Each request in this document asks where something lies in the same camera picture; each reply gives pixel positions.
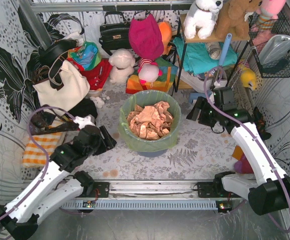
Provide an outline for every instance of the brown paper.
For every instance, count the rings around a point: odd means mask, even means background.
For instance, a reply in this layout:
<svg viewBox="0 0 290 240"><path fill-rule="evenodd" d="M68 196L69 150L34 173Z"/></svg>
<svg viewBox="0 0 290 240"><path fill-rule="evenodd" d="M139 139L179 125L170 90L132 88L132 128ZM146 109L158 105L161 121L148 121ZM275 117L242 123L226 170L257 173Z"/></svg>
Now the brown paper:
<svg viewBox="0 0 290 240"><path fill-rule="evenodd" d="M158 140L170 133L173 116L167 111L169 103L160 101L154 106L144 108L135 105L129 113L127 122L131 132L141 139Z"/></svg>

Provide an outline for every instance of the white stuffed dog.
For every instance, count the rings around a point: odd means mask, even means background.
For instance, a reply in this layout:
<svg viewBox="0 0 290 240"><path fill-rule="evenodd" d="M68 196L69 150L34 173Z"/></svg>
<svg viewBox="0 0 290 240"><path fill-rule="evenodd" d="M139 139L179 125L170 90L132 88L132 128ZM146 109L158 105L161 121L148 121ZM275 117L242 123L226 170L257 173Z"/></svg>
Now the white stuffed dog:
<svg viewBox="0 0 290 240"><path fill-rule="evenodd" d="M223 7L223 0L195 0L187 13L184 34L187 39L196 35L196 27L200 28L198 37L206 39L213 32L217 16Z"/></svg>
<svg viewBox="0 0 290 240"><path fill-rule="evenodd" d="M126 49L119 49L109 57L109 63L113 66L109 78L111 83L125 84L129 75L134 72L135 59Z"/></svg>

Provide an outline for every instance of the trash bin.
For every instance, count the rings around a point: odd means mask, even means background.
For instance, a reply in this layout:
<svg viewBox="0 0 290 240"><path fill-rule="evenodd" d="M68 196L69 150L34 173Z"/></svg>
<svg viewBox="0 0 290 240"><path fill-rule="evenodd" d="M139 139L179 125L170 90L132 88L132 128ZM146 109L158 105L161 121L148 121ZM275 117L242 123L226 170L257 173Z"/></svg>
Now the trash bin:
<svg viewBox="0 0 290 240"><path fill-rule="evenodd" d="M169 103L170 108L168 111L174 117L174 121L170 128L170 133L163 136L159 140L144 140L135 136L131 132L127 122L128 114L135 110L136 104L144 107L154 105L160 101ZM180 106L172 96L162 91L146 90L130 96L120 108L118 132L131 150L138 152L139 155L153 158L162 155L167 151L167 149L176 145L180 122Z"/></svg>

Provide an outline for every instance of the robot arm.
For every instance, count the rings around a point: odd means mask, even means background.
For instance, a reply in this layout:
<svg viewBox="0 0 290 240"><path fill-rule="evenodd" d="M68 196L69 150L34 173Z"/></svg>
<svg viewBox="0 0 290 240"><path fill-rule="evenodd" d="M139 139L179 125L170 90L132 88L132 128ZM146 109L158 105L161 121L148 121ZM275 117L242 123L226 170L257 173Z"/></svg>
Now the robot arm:
<svg viewBox="0 0 290 240"><path fill-rule="evenodd" d="M37 230L38 225L54 210L65 202L80 196L89 195L93 190L94 180L85 171L78 171L74 178L62 188L50 193L52 189L67 177L76 167L83 164L90 155L100 155L116 145L104 126L97 128L90 121L90 117L76 117L81 129L73 143L58 146L50 156L48 168L44 168L29 186L13 201L0 205L0 217L13 210L0 222L15 240L27 240ZM47 170L43 181L43 171ZM23 197L37 188L18 206Z"/></svg>
<svg viewBox="0 0 290 240"><path fill-rule="evenodd" d="M260 139L255 124L251 123L249 113L244 109L237 109L230 87L215 89L213 96L215 99L215 106L218 109L242 122L257 139ZM290 176L288 176L277 164L262 141L260 141L261 145L265 149L266 155L270 157L271 162L275 166L274 169L270 167L265 154L248 131L236 122L231 121L215 111L203 97L197 99L193 110L187 116L187 119L194 121L197 118L200 124L210 126L211 128L214 127L216 122L219 122L237 141L255 175L255 180L248 180L241 174L236 174L234 172L217 174L214 180L217 185L217 192L232 192L241 196L249 201L251 208L258 215L267 214L288 207L282 187L274 171L277 171L278 175L283 180L289 197Z"/></svg>

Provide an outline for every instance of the wire basket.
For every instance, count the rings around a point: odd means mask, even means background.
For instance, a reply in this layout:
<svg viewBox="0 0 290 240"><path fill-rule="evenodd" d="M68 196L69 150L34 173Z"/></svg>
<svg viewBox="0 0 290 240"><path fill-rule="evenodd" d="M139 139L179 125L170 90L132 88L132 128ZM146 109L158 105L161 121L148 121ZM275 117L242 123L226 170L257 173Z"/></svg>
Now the wire basket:
<svg viewBox="0 0 290 240"><path fill-rule="evenodd" d="M264 48L269 40L270 34L284 34L290 36L290 24L284 14L280 13L277 20L269 20L263 23L257 23L257 14L253 15L249 36L249 44L255 46L253 54L263 79L267 78L289 78L290 77L290 50L287 54L278 60L262 65L259 61L258 54Z"/></svg>

